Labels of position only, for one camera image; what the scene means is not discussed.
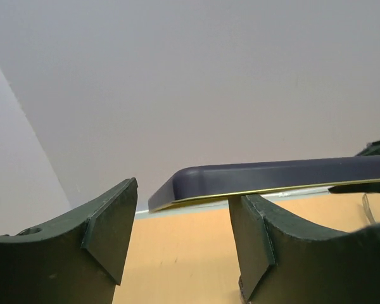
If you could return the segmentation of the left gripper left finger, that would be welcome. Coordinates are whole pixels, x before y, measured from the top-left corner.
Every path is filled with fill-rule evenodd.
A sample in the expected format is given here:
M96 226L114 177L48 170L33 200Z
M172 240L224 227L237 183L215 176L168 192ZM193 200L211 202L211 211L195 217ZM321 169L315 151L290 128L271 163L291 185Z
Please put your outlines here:
M138 184L126 179L52 220L0 236L0 303L111 303L122 282Z

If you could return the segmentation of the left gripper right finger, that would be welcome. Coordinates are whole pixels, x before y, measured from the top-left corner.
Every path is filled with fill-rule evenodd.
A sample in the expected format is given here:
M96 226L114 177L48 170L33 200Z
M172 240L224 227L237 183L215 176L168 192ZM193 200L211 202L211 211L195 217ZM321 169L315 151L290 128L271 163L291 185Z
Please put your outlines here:
M257 194L229 213L244 303L380 303L380 223L343 232Z

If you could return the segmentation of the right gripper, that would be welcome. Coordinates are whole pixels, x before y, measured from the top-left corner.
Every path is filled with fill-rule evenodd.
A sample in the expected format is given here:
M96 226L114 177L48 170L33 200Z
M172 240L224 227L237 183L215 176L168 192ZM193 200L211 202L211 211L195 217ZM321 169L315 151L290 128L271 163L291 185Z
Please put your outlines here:
M357 156L372 156L372 155L380 155L380 140L368 143L362 151L357 153ZM380 182L338 185L338 186L330 187L328 191L332 194L380 193Z

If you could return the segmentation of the metal serving tongs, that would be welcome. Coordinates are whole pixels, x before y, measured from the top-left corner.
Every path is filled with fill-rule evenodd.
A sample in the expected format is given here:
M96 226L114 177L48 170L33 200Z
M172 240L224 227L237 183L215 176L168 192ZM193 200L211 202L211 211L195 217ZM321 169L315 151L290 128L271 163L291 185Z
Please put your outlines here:
M362 206L364 209L365 216L367 217L367 220L369 221L370 225L375 225L378 223L378 221L374 218L369 199L366 193L363 194L362 196Z

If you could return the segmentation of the gold tin lid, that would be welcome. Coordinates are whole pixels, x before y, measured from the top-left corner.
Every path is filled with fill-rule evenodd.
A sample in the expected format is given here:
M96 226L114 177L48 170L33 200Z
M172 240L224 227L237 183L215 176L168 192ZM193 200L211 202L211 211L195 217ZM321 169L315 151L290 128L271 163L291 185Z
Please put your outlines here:
M188 167L148 200L150 212L182 202L307 187L380 182L380 155Z

